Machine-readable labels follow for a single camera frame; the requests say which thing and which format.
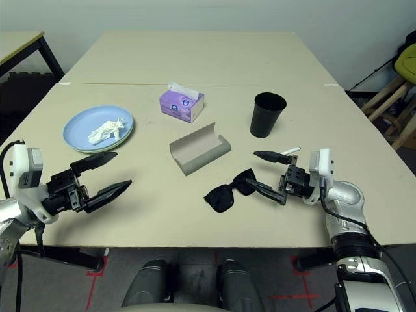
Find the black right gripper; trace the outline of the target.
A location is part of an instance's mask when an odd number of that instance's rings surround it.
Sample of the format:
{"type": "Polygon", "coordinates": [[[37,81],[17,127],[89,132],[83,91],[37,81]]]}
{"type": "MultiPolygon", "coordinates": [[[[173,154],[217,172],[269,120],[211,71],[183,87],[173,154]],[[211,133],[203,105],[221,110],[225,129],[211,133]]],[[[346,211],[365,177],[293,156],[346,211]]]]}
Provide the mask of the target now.
{"type": "Polygon", "coordinates": [[[314,188],[310,185],[311,176],[305,169],[297,167],[296,155],[289,156],[273,151],[255,151],[253,154],[271,163],[288,165],[286,173],[280,177],[278,192],[264,183],[246,179],[246,182],[262,196],[285,205],[288,195],[299,198],[309,198],[312,195],[314,188]]]}

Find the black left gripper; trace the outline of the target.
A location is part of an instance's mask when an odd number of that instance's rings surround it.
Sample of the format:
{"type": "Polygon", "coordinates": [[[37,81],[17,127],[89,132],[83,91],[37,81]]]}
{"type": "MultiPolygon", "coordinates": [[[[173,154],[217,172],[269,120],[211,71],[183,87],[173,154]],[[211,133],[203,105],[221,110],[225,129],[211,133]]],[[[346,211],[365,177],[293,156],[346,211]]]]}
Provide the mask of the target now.
{"type": "Polygon", "coordinates": [[[89,198],[87,188],[79,183],[78,177],[87,170],[93,170],[107,164],[118,155],[106,151],[96,153],[70,164],[70,169],[51,176],[46,184],[48,197],[42,205],[50,215],[63,211],[91,213],[115,200],[131,185],[132,180],[114,183],[89,198]]]}

